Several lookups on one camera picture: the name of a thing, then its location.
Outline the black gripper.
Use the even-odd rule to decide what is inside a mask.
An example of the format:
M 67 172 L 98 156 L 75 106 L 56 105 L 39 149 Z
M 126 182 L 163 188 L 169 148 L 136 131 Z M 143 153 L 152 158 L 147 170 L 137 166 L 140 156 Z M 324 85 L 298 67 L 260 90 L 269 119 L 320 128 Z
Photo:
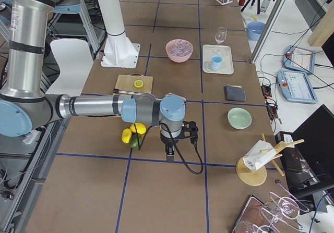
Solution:
M 198 140 L 198 127 L 194 121 L 183 121 L 179 130 L 170 130 L 169 133 L 167 127 L 160 123 L 160 139 L 166 144 L 166 161 L 174 162 L 175 146 L 172 145 L 172 140 L 177 143 L 179 140 L 190 139 L 191 144 L 195 145 Z

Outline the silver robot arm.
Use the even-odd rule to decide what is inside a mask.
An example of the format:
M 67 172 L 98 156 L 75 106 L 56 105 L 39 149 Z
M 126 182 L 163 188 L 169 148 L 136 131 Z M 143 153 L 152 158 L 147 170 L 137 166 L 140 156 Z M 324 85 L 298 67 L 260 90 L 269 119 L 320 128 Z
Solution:
M 1 134 L 17 137 L 32 129 L 72 116 L 120 116 L 131 124 L 160 127 L 166 160 L 172 162 L 177 142 L 197 145 L 198 128 L 184 120 L 186 101 L 168 94 L 157 99 L 150 93 L 111 96 L 69 96 L 41 92 L 48 14 L 76 11 L 79 0 L 11 0 L 7 80 L 1 82 Z

